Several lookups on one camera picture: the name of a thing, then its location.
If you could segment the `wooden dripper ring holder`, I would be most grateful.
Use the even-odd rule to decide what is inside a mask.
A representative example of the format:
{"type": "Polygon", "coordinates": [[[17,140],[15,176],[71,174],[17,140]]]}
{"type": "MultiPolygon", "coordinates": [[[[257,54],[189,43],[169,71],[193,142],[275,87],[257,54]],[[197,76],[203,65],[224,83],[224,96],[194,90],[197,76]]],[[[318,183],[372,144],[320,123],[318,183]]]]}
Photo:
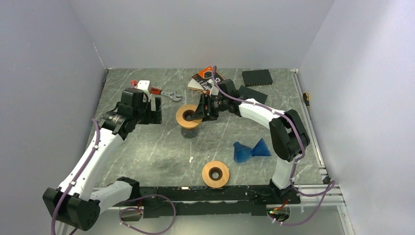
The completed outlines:
{"type": "Polygon", "coordinates": [[[186,104],[180,107],[176,112],[176,121],[184,129],[194,129],[199,126],[202,119],[191,120],[191,116],[195,113],[197,105],[186,104]]]}

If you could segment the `paper coffee filters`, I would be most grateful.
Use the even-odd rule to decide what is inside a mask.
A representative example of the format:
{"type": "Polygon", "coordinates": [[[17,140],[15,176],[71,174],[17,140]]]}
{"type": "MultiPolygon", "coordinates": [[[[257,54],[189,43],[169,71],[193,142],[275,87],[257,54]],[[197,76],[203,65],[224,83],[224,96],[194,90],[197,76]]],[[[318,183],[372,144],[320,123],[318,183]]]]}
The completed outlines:
{"type": "Polygon", "coordinates": [[[197,92],[199,92],[199,93],[201,93],[201,94],[205,94],[206,93],[206,91],[205,91],[205,89],[201,86],[201,84],[200,83],[198,83],[195,79],[191,79],[190,81],[189,81],[189,83],[187,84],[187,88],[188,89],[191,89],[191,90],[193,90],[193,91],[197,91],[197,92]]]}

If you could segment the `orange coffee filter box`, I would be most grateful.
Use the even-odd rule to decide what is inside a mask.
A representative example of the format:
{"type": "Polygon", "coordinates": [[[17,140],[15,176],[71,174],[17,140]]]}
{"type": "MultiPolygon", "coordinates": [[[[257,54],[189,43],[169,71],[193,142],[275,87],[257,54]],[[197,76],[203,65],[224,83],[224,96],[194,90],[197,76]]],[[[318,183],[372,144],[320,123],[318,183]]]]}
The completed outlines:
{"type": "Polygon", "coordinates": [[[209,94],[211,89],[211,84],[209,83],[212,80],[212,66],[206,67],[205,69],[197,72],[191,78],[195,79],[201,86],[205,89],[206,93],[209,94]]]}

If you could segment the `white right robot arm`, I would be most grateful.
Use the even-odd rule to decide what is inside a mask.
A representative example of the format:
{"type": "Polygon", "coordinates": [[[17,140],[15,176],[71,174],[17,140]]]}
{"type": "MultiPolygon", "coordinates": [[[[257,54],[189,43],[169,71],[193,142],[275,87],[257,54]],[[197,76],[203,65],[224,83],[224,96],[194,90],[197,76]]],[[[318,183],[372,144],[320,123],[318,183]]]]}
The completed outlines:
{"type": "Polygon", "coordinates": [[[199,104],[186,109],[182,114],[182,127],[189,124],[195,128],[202,121],[217,120],[220,112],[228,111],[250,119],[270,131],[272,146],[277,155],[275,172],[271,178],[270,198],[282,203],[292,188],[297,163],[304,157],[310,138],[296,110],[281,111],[262,104],[254,98],[245,98],[236,89],[234,82],[226,79],[213,83],[217,93],[201,94],[199,104]]]}

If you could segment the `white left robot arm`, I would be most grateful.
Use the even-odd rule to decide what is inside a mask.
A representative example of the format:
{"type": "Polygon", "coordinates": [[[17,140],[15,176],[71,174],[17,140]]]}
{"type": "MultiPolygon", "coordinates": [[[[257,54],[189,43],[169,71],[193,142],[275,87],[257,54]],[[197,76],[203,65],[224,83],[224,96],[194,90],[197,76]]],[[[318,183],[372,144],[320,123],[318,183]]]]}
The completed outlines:
{"type": "Polygon", "coordinates": [[[52,235],[56,234],[56,222],[87,231],[113,205],[125,202],[133,206],[140,201],[140,184],[128,177],[98,191],[93,189],[106,162],[137,125],[162,123],[161,98],[151,100],[143,90],[126,88],[115,107],[92,122],[95,133],[79,162],[57,188],[47,188],[43,194],[52,235]]]}

